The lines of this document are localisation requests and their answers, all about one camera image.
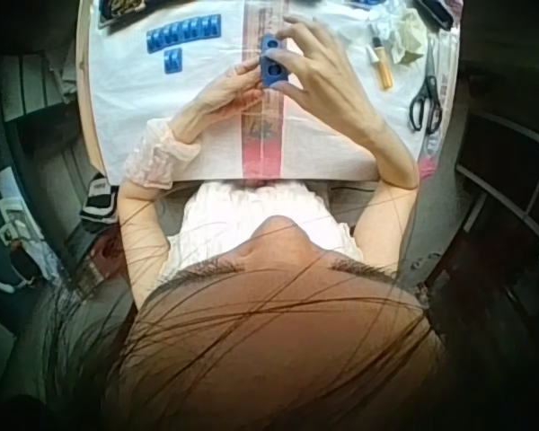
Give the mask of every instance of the pen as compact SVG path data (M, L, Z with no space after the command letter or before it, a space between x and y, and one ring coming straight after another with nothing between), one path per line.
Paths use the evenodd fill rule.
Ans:
M379 73L384 90L388 90L393 87L392 69L389 67L389 60L387 59L387 54L385 53L385 48L381 43L381 39L377 36L373 26L370 25L369 28L374 33L374 50L376 51L377 58L379 58L379 62L375 63L377 72Z

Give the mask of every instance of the finger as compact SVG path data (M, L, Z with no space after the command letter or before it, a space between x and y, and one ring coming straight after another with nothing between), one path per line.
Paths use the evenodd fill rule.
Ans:
M292 85L286 81L278 81L272 84L270 89L285 94L287 97L295 101L299 106L304 109L307 106L307 92L302 90L301 88L296 87L295 85Z
M308 57L323 50L323 44L310 32L304 22L298 22L276 33L276 39L293 39Z
M238 75L247 74L248 72L251 72L254 70L257 66L260 65L260 58L254 57L250 58L249 60L245 60L244 62L240 63L239 65L234 66L234 71Z
M237 98L236 103L242 107L242 110L250 108L252 105L255 105L263 98L263 91L258 89L253 89L245 92L240 97Z
M261 99L263 98L263 91L262 90L249 90L247 92L244 92L243 94L240 94L238 97L233 99L230 103L224 106L224 108L221 109L219 112L219 115L221 117L230 117L237 112L241 112L242 110L247 110L251 106L255 105L256 103L259 103Z
M317 18L314 17L312 20L309 20L299 15L287 15L284 17L284 21L290 24L303 23L323 45L328 48L337 48L333 32L327 24Z
M243 75L236 76L232 79L233 90L247 90L254 87L261 81L261 68L258 66L255 69Z
M265 53L267 58L277 61L285 66L292 74L298 77L305 71L305 63L307 59L300 56L296 52L288 51L287 49L273 48L268 49Z
M313 32L315 37L326 47L336 49L338 47L337 38L330 27L314 17Z

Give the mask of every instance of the eyebrow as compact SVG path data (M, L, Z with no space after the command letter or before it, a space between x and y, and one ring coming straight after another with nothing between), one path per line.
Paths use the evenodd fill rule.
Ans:
M145 300L144 305L152 302L164 292L191 285L199 281L206 281L225 274L243 272L244 269L230 262L220 260L219 257L204 260L197 265L182 269L171 279L157 287Z
M362 277L371 281L379 281L388 285L395 284L396 276L394 273L384 271L381 268L371 267L365 263L353 259L339 259L333 262L330 269L339 272L345 272L357 277Z
M219 257L205 260L204 262L199 263L197 268L191 268L192 269L182 269L174 278L157 287L154 292L146 298L144 305L151 303L156 297L173 289L191 285L199 281L211 280L215 277L227 274L244 272L243 268L237 267L230 262L222 261ZM369 265L349 258L336 260L329 269L386 284L394 284L396 281L395 276L380 268L370 267Z

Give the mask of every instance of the black scissors handle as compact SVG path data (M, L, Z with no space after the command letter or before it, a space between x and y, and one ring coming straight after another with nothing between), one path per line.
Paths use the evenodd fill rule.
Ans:
M425 102L429 99L431 112L429 113L429 122L426 128L428 135L433 135L439 130L443 119L443 110L437 94L437 78L433 75L427 76L423 81L420 92L415 96L410 105L410 121L413 130L419 132L423 129L423 118L425 114ZM420 106L418 120L415 119L414 111L416 106Z

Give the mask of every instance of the blue plastic piece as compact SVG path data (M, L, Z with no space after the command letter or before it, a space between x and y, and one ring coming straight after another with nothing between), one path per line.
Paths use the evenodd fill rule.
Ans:
M200 40L202 38L200 18L190 20L190 37L191 40Z
M209 33L205 34L204 39L220 38L222 36L222 15L209 15L202 20L207 19Z
M197 16L173 22L146 34L147 52L152 53L193 40L213 39L222 36L222 15Z
M181 48L168 49L163 52L163 70L166 74L177 74L183 69Z
M287 81L289 75L288 70L280 63L273 61L271 58L265 57L263 54L271 48L281 48L281 42L271 34L266 34L261 38L261 82L269 87L277 81Z
M180 26L180 23L175 22L173 24L168 25L167 28L169 29L168 32L170 34L170 41L171 41L168 46L178 45L179 43L181 43L181 36L180 36L181 26Z

